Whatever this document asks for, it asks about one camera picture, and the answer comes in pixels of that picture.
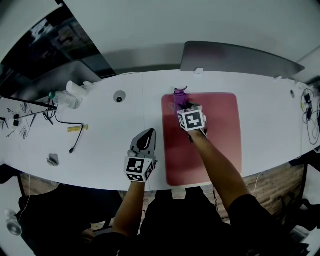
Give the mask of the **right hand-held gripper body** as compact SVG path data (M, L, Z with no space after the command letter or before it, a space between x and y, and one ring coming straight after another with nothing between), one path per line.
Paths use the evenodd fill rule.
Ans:
M182 109L180 106L177 110L177 117L179 125L184 131L200 131L204 136L207 136L207 118L201 105L189 102L187 108Z

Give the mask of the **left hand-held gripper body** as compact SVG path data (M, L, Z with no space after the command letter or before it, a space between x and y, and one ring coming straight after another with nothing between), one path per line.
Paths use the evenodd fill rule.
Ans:
M156 168L157 133L153 128L144 130L131 142L124 159L124 173L131 182L146 183Z

